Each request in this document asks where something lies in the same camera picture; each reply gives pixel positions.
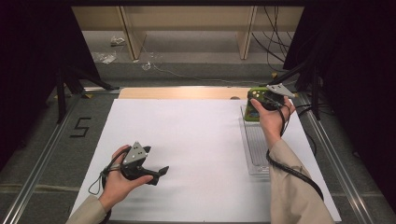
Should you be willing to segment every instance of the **gray floor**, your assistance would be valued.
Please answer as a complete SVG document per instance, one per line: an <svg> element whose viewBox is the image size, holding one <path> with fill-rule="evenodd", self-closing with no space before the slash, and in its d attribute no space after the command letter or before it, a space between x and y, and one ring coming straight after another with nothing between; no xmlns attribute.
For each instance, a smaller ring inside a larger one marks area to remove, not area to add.
<svg viewBox="0 0 396 224"><path fill-rule="evenodd" d="M85 32L84 35L93 56L99 53L117 56L110 64L97 62L102 80L114 86L257 86L258 83L271 80L274 68L281 70L282 66L282 62L272 56L267 61L267 54L254 39L248 58L240 60L234 33L230 32L149 32L138 61L129 57L127 48L109 46L112 36L123 37L121 32ZM268 45L268 40L261 33L255 35L264 46ZM289 44L287 34L282 34L282 39L285 44ZM278 45L273 44L271 50L283 57ZM284 84L290 84L288 87L292 88L294 79ZM83 84L95 87L88 81ZM15 152L0 174L1 218L7 214L21 187L29 179L43 149L48 148L47 143L56 128L58 112L54 96L55 92L48 99L48 108L43 108L41 117L25 140L26 147ZM71 113L68 121L24 207L19 223L64 223L69 216L112 101L118 94L100 91L89 96L91 98L72 96L67 99L68 105L74 107L69 108ZM324 96L321 102L326 103ZM294 103L300 105L302 100L298 98ZM304 114L301 122L317 145L318 165L343 219L342 223L396 223L395 214L375 182L359 158L352 154L353 147L331 109L322 107L320 117L320 123L372 219L360 221L360 215L355 212L346 190L340 184L312 121L308 114ZM75 130L80 118L90 118L81 122L82 126L90 129L85 137L73 138L72 135L82 134L82 130Z"/></svg>

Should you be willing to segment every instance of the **right hand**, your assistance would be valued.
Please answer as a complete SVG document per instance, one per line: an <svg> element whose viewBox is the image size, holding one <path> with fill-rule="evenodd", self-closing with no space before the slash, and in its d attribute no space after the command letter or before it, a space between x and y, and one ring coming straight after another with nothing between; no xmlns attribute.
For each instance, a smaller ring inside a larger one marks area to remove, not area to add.
<svg viewBox="0 0 396 224"><path fill-rule="evenodd" d="M289 101L289 97L285 96L285 105L281 107L281 112L288 121L290 115L295 111L294 105ZM256 99L251 99L250 102L260 114L260 125L267 140L267 146L271 149L275 142L281 139L280 133L282 132L282 118L277 110L266 110L262 104Z"/></svg>

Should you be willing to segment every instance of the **sleeve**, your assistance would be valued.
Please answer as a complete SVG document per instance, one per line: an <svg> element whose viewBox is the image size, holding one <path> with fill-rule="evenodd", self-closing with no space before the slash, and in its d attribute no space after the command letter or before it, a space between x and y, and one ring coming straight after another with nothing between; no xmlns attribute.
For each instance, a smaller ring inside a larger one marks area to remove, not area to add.
<svg viewBox="0 0 396 224"><path fill-rule="evenodd" d="M271 148L274 161L310 177L304 165L283 140ZM325 203L303 180L270 167L271 223L334 223Z"/></svg>
<svg viewBox="0 0 396 224"><path fill-rule="evenodd" d="M66 224L96 224L106 216L105 209L99 200L90 195L67 220Z"/></svg>

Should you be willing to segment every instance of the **white paper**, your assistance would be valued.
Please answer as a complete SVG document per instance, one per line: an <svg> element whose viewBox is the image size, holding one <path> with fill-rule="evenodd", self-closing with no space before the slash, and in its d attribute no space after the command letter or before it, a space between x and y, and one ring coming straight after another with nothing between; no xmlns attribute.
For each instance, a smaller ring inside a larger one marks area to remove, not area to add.
<svg viewBox="0 0 396 224"><path fill-rule="evenodd" d="M143 164L170 166L157 186L135 189L112 209L112 220L268 222L270 183L248 173L240 130L245 100L115 100L73 212L114 151L138 141L151 151ZM294 113L284 139L320 186L341 221L301 123Z"/></svg>

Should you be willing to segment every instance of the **controller cable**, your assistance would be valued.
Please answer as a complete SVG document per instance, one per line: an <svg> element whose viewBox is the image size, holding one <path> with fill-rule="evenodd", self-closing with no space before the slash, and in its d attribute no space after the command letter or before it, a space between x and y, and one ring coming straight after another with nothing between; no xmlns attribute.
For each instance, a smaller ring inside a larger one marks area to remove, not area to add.
<svg viewBox="0 0 396 224"><path fill-rule="evenodd" d="M285 116L283 115L283 113L282 113L282 111L281 111L281 106L285 106L285 107L288 108L288 110L289 110L289 115L291 115L290 108L289 108L288 106L286 106L285 104L280 104L280 103L275 102L274 100L269 99L269 98L267 98L267 99L270 100L270 101L273 102L273 103L276 103L276 110L277 110L277 112L279 112L279 115L280 115L280 117L282 118L282 130L281 130L281 133L280 133L280 136L282 136L283 133L286 131L286 128L287 128L287 126L289 125L289 122L286 123ZM322 193L320 187L319 187L318 184L315 183L315 181L313 181L311 178L309 178L309 177L306 176L306 175L303 175L302 173L300 173L300 172L298 172L298 171L296 171L296 170L294 170L294 169L291 169L289 166L286 166L286 165L281 164L281 163L279 163L279 162L277 162L277 161L274 161L274 160L270 157L270 150L269 150L269 149L267 150L267 153L266 153L266 159L267 159L268 162L269 162L271 165L273 165L274 167L276 167L276 168L278 168L278 169L280 169L280 170L282 170L282 171L284 171L284 172L286 172L286 173L289 173L289 174L291 174L291 175L294 175L294 176L296 176L297 178L300 178L301 180L303 180L305 183L309 184L309 185L310 185L312 188L314 188L314 190L318 193L318 195L319 195L319 197L321 198L321 200L324 201L324 199L323 199L323 193Z"/></svg>
<svg viewBox="0 0 396 224"><path fill-rule="evenodd" d="M118 157L120 157L122 154L124 153L128 153L131 150L132 147L127 147L124 150L122 150L121 152L119 152L119 154L117 154L112 160L111 162L108 164L107 167L105 167L105 169L99 174L99 177L97 178L97 180L95 182L93 182L93 184L88 188L88 192L94 195L97 195L100 191L100 184L99 184L99 190L95 193L95 192L91 192L91 188L93 185L95 185L98 181L100 182L102 180L102 188L105 189L105 185L106 185L106 181L107 181L107 177L108 174L112 171L118 171L120 169L120 166L117 164L114 164L114 162L117 160ZM99 223L99 224L106 224L111 217L111 209L108 210L108 212L106 213L105 218Z"/></svg>

